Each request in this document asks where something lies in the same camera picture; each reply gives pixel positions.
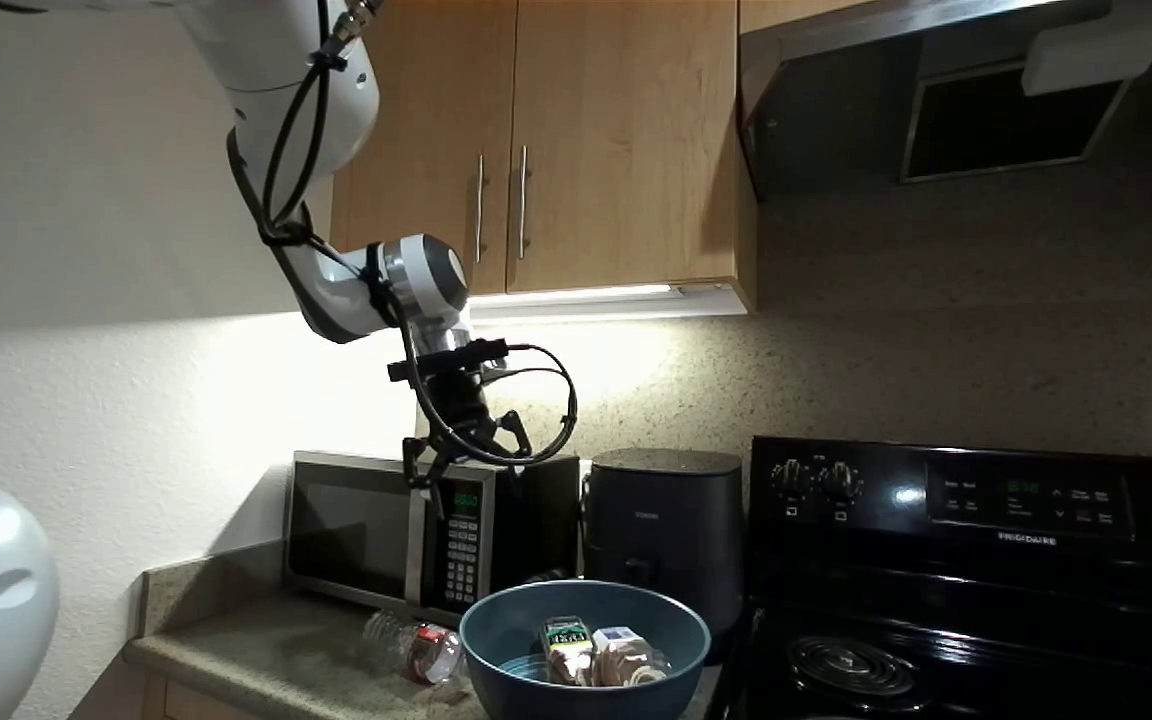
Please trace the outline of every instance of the kitchen counter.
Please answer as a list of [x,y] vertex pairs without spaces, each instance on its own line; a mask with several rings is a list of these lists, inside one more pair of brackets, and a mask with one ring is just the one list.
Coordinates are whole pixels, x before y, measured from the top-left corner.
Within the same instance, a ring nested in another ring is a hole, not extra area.
[[[242,562],[143,575],[143,636],[128,661],[167,683],[277,720],[484,720],[478,696],[364,667],[370,613],[295,595]],[[686,720],[703,720],[719,670],[709,667]]]

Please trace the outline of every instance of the black stove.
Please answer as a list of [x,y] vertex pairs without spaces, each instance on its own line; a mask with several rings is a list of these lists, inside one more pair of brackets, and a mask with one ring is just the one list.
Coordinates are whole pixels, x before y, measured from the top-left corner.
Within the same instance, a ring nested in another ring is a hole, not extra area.
[[1152,459],[761,436],[734,710],[1152,715]]

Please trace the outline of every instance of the blue bowl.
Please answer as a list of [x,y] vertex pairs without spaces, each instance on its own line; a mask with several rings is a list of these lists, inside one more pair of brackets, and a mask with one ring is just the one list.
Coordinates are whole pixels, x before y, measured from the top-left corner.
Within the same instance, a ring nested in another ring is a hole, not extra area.
[[[546,680],[539,636],[557,614],[637,627],[668,665],[644,687],[570,687]],[[702,683],[709,625],[687,602],[614,578],[535,578],[492,592],[461,614],[468,680],[492,720],[675,720]]]

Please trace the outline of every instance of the cabinet handle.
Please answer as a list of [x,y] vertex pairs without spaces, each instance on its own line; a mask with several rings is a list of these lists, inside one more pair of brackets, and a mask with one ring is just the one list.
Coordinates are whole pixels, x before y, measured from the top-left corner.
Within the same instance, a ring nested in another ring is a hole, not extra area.
[[484,259],[484,197],[487,197],[487,155],[481,155],[481,173],[474,180],[474,259]]
[[522,158],[522,259],[533,247],[533,236],[528,236],[528,183],[533,183],[533,144],[525,144],[525,158]]

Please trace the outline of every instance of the microwave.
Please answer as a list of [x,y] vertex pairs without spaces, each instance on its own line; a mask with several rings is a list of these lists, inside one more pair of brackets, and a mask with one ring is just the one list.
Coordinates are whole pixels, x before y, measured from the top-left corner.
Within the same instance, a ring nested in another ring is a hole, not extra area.
[[453,464],[433,492],[402,459],[295,452],[284,573],[364,608],[465,613],[533,575],[577,575],[577,489],[581,459],[522,475]]

